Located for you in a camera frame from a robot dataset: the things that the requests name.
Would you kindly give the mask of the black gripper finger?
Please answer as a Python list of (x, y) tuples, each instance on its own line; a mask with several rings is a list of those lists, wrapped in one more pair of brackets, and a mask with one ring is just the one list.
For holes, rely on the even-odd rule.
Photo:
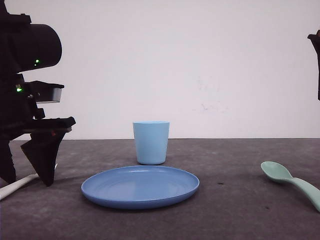
[(320, 100), (320, 30), (318, 29), (316, 34), (309, 34), (307, 38), (311, 41), (315, 52), (317, 54), (317, 64), (318, 64), (318, 90), (317, 99)]

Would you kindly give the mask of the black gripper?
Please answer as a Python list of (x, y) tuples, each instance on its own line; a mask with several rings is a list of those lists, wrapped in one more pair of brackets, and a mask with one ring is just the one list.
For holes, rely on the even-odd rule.
[(51, 186), (61, 141), (76, 123), (73, 117), (46, 118), (28, 94), (22, 74), (0, 82), (0, 177), (11, 184), (16, 181), (10, 141), (24, 134), (31, 139), (21, 149), (42, 182)]

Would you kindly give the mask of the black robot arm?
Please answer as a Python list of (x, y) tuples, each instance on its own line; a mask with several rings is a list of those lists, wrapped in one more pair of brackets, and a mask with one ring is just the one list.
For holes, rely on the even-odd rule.
[(55, 66), (62, 56), (58, 34), (46, 24), (33, 24), (27, 14), (11, 14), (0, 4), (0, 177), (17, 179), (10, 141), (28, 134), (21, 149), (39, 178), (51, 186), (59, 146), (75, 124), (73, 117), (46, 118), (39, 103), (58, 103), (63, 85), (26, 82), (23, 72)]

